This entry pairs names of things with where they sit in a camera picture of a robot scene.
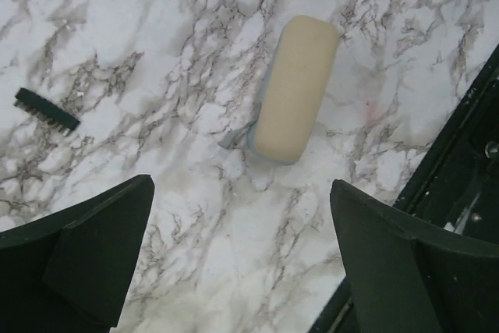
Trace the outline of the beige umbrella sleeve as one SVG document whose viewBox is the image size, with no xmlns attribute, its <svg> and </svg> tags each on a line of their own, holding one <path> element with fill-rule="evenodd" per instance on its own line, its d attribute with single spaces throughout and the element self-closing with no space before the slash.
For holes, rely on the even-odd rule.
<svg viewBox="0 0 499 333">
<path fill-rule="evenodd" d="M 264 74 L 253 118 L 218 145 L 233 148 L 244 133 L 259 157 L 295 164 L 317 120 L 339 40 L 335 26 L 326 21 L 304 15 L 289 20 Z"/>
</svg>

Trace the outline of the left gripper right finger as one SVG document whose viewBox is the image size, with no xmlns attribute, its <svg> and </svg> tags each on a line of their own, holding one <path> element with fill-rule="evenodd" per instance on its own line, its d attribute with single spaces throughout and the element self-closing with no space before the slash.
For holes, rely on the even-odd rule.
<svg viewBox="0 0 499 333">
<path fill-rule="evenodd" d="M 498 246 L 332 184 L 331 214 L 362 332 L 496 332 Z"/>
</svg>

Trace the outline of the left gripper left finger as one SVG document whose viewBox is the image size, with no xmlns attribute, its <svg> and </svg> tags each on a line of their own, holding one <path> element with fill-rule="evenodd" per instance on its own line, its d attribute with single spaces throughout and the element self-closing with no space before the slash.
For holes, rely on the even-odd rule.
<svg viewBox="0 0 499 333">
<path fill-rule="evenodd" d="M 154 197 L 137 175 L 1 234 L 3 332 L 108 332 L 119 323 Z"/>
</svg>

